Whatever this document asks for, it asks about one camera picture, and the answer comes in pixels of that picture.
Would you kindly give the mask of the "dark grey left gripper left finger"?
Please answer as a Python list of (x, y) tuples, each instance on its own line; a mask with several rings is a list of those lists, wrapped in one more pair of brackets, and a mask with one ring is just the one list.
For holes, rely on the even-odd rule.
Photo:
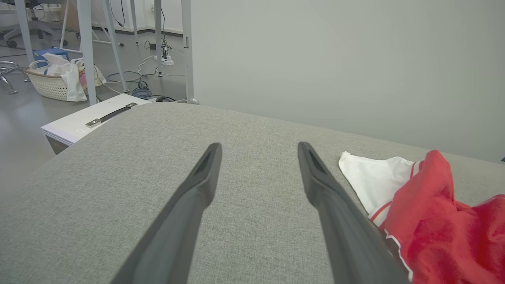
[(113, 284), (185, 284), (200, 223), (216, 193), (222, 145), (212, 143), (112, 279)]

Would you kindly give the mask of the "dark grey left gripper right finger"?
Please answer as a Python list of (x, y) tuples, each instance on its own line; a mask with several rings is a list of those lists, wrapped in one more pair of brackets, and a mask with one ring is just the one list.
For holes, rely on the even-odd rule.
[(408, 284), (370, 221), (308, 142), (297, 146), (305, 194), (320, 216), (336, 284)]

